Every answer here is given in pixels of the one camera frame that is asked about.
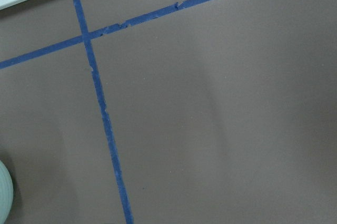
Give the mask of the green bowl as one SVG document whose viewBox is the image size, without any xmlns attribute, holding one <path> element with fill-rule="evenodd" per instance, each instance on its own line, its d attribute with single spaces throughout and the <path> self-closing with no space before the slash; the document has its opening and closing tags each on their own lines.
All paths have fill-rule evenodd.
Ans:
<svg viewBox="0 0 337 224">
<path fill-rule="evenodd" d="M 5 223 L 13 203 L 14 189 L 11 175 L 1 162 L 1 223 Z"/>
</svg>

